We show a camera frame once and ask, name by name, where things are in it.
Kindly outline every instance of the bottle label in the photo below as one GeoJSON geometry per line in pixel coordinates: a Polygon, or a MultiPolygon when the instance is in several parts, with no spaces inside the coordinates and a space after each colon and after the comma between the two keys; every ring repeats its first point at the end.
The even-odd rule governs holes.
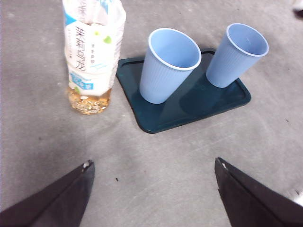
{"type": "Polygon", "coordinates": [[[115,47],[115,32],[109,26],[75,21],[65,27],[66,60],[82,72],[112,70],[115,47]]]}
{"type": "Polygon", "coordinates": [[[112,87],[112,72],[88,74],[68,65],[69,87],[80,95],[101,96],[112,87]]]}

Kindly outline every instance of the light blue plastic cup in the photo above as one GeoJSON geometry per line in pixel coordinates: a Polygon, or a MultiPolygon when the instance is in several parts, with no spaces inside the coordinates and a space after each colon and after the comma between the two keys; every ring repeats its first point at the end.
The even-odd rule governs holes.
{"type": "Polygon", "coordinates": [[[269,51],[264,36],[245,24],[231,24],[206,71],[208,81],[227,87],[269,51]]]}
{"type": "Polygon", "coordinates": [[[201,51],[188,35],[171,28],[153,31],[141,74],[142,97],[153,104],[165,102],[200,62],[201,51]]]}

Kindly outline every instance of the plastic tray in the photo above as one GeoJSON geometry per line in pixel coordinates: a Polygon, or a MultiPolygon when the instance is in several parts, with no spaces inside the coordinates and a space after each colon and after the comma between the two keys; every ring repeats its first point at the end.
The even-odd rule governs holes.
{"type": "Polygon", "coordinates": [[[214,52],[215,49],[204,49],[201,64],[162,104],[151,104],[140,95],[144,57],[119,61],[117,77],[142,130],[158,133],[223,113],[250,101],[250,93],[240,79],[226,88],[218,88],[208,82],[205,72],[214,52]]]}

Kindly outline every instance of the gray carpet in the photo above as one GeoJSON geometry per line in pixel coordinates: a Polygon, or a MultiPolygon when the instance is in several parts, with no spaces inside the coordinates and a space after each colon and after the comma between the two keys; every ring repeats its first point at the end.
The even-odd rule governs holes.
{"type": "Polygon", "coordinates": [[[303,190],[303,21],[290,0],[129,0],[121,58],[144,55],[159,27],[217,47],[225,28],[248,24],[270,50],[242,77],[251,102],[150,135],[116,80],[102,114],[70,108],[60,0],[1,1],[1,209],[91,158],[92,195],[82,227],[226,227],[214,158],[271,189],[303,190]]]}

